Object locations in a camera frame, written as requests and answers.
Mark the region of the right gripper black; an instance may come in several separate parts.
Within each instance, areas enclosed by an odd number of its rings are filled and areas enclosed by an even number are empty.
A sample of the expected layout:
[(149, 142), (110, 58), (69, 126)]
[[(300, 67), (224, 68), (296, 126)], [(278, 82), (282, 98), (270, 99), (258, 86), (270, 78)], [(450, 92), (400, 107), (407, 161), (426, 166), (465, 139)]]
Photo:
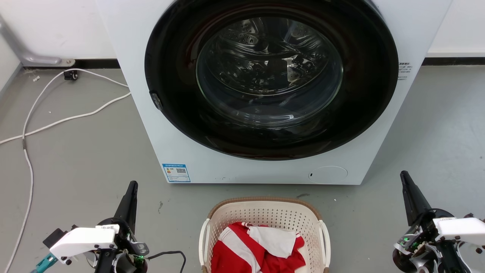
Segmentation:
[(394, 245), (393, 262), (404, 273), (456, 273), (456, 243), (435, 240), (433, 219), (452, 217), (432, 209), (408, 171), (400, 173), (409, 230)]

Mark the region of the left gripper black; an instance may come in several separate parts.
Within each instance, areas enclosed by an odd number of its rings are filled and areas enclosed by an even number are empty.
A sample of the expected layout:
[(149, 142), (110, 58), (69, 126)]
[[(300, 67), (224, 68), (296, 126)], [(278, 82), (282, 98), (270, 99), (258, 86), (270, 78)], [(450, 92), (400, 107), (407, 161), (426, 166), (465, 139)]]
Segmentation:
[(135, 239), (138, 204), (138, 182), (130, 181), (114, 217), (99, 225), (119, 224), (115, 235), (116, 248), (97, 250), (95, 273), (147, 273), (148, 264), (143, 258), (149, 250), (145, 243)]

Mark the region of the cream perforated laundry basket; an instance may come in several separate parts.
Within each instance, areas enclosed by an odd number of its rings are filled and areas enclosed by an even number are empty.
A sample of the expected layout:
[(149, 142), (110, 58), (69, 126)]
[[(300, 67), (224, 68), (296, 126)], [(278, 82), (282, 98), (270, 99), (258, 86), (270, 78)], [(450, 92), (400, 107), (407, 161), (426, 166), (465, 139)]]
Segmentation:
[(199, 235), (202, 273), (211, 273), (213, 246), (223, 229), (235, 222), (298, 232), (305, 241), (306, 265), (297, 273), (330, 273), (330, 235), (319, 211), (302, 200), (271, 196), (227, 199), (211, 209)]

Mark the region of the blue energy label sticker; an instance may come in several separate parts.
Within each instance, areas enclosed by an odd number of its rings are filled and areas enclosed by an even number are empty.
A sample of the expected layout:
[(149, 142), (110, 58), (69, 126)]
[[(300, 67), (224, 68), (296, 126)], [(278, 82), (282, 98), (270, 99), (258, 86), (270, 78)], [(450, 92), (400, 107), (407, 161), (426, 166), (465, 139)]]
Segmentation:
[(168, 183), (190, 183), (188, 169), (185, 164), (162, 164)]

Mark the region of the round white filter cover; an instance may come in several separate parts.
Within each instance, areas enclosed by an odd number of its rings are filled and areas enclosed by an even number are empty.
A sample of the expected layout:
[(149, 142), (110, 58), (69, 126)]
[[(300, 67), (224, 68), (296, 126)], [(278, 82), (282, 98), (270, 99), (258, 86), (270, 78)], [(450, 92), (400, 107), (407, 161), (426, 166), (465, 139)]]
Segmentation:
[(340, 166), (321, 166), (308, 174), (312, 183), (322, 185), (337, 185), (348, 175), (348, 171)]

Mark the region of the black round washer door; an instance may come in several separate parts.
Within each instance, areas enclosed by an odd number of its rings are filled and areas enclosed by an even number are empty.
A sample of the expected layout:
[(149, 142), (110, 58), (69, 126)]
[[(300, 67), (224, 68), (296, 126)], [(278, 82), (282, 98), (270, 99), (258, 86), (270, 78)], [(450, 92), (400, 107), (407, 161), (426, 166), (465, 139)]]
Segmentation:
[(375, 123), (395, 92), (398, 50), (372, 0), (175, 0), (144, 72), (156, 107), (195, 142), (292, 160)]

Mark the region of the teal connector clip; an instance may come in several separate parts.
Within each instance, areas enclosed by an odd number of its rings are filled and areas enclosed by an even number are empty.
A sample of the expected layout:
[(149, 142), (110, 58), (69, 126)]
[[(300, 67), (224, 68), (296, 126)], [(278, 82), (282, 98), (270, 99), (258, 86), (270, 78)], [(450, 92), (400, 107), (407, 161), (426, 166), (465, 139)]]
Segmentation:
[(58, 259), (52, 253), (47, 254), (30, 273), (45, 273), (50, 267), (52, 267)]

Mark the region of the red and white garment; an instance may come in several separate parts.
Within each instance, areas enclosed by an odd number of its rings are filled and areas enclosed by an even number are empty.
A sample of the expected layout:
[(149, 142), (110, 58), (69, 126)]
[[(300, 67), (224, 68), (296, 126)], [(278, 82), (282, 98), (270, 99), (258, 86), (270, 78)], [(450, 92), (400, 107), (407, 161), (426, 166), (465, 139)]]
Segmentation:
[(227, 226), (212, 251), (211, 273), (299, 273), (308, 264), (298, 232), (247, 222)]

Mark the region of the black text warning sticker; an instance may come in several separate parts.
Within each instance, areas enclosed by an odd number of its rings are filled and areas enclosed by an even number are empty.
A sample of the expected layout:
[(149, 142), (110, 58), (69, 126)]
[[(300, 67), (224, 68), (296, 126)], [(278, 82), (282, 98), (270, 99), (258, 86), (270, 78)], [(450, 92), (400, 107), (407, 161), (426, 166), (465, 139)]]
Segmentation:
[(406, 80), (411, 75), (413, 66), (410, 62), (399, 62), (398, 81)]

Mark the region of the white front-load washing machine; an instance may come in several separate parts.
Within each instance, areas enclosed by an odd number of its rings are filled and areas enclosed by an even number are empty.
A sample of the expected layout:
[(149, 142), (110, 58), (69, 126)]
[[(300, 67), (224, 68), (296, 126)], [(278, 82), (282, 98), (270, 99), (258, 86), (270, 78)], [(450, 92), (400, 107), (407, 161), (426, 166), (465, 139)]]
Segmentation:
[(313, 157), (276, 161), (233, 157), (204, 147), (175, 128), (154, 104), (144, 72), (147, 42), (161, 15), (175, 1), (96, 0), (160, 166), (185, 164), (193, 184), (313, 184), (308, 178), (311, 171), (321, 166), (340, 166), (348, 171), (341, 185), (359, 185), (388, 134), (453, 0), (372, 0), (395, 39), (398, 64), (410, 62), (411, 75), (397, 81), (390, 103), (381, 116), (355, 139)]

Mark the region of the grey wall pipe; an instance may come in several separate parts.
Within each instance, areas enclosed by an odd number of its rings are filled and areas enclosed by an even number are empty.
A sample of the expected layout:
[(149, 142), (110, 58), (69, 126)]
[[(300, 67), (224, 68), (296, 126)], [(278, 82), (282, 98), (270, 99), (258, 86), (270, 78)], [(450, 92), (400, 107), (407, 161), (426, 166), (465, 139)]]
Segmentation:
[(23, 67), (73, 67), (75, 59), (43, 56), (31, 52), (23, 42), (19, 40), (0, 15), (0, 35), (16, 54)]

